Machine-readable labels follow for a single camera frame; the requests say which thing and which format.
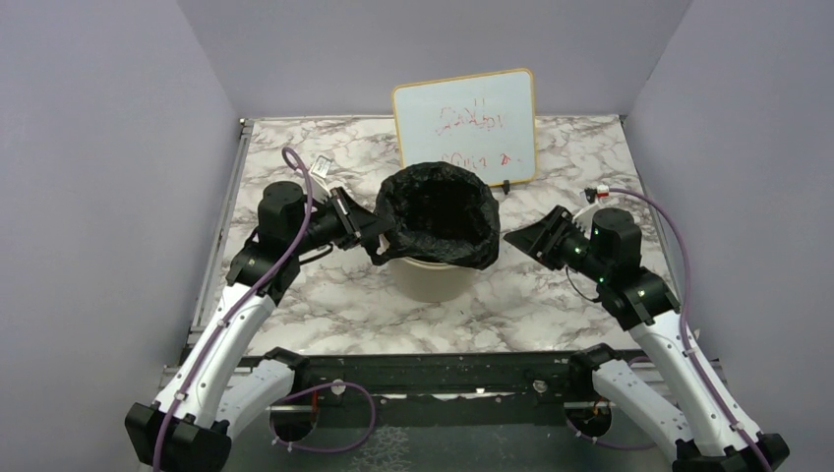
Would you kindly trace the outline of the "beige cylindrical trash bin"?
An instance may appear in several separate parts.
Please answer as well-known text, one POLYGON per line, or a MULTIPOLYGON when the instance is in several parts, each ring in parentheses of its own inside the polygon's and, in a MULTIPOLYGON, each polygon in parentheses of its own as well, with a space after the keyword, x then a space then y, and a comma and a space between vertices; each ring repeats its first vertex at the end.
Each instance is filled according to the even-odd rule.
POLYGON ((442 303, 459 297, 474 284, 478 274, 475 268, 407 257, 391 259, 386 266, 396 288, 421 303, 442 303))

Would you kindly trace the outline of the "black plastic trash bag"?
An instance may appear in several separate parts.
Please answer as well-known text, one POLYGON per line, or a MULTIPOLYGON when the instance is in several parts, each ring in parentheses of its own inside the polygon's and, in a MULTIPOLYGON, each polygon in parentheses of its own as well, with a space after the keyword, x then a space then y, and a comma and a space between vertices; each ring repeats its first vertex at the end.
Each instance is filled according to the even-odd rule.
POLYGON ((382 181, 374 214, 390 222, 372 264, 403 258, 483 270, 499 257, 500 204, 475 173, 444 161, 409 165, 382 181))

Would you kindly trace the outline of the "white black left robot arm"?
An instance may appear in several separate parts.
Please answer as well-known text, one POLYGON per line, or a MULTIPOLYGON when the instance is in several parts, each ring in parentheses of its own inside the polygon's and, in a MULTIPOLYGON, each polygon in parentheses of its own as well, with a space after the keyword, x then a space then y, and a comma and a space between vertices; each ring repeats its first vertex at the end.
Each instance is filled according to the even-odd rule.
POLYGON ((149 405, 134 404, 125 427, 139 460, 156 471, 220 471, 239 436, 280 399, 308 394, 301 356, 282 351, 230 385, 248 345, 301 269, 326 246, 375 250, 394 224, 337 187, 324 195, 280 181, 268 185, 258 224, 233 258, 214 313, 178 372, 149 405))

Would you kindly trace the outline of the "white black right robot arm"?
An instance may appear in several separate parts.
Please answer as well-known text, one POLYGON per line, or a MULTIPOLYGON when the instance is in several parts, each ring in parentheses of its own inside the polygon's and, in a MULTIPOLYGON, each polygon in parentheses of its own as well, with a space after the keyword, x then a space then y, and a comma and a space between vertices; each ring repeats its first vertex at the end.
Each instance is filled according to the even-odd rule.
POLYGON ((721 383, 664 279, 641 263, 642 233, 623 209, 596 210, 584 230, 556 206, 506 241, 551 270, 570 268, 596 284, 598 301, 640 346, 671 398, 644 382, 606 344, 573 354, 569 391, 613 401, 660 448, 675 471, 774 471, 790 450, 766 434, 721 383))

